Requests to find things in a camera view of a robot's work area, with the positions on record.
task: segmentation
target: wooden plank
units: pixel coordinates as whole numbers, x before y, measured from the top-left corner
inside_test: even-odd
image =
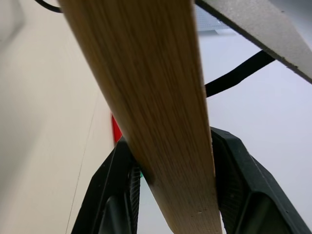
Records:
[[[196,3],[312,83],[312,52],[287,16],[268,0]]]
[[[175,234],[221,233],[190,0],[60,0]]]

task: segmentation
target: beige wall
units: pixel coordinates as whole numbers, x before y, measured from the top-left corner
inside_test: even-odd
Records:
[[[64,16],[22,8],[0,51],[0,234],[70,233],[113,147],[110,110]]]

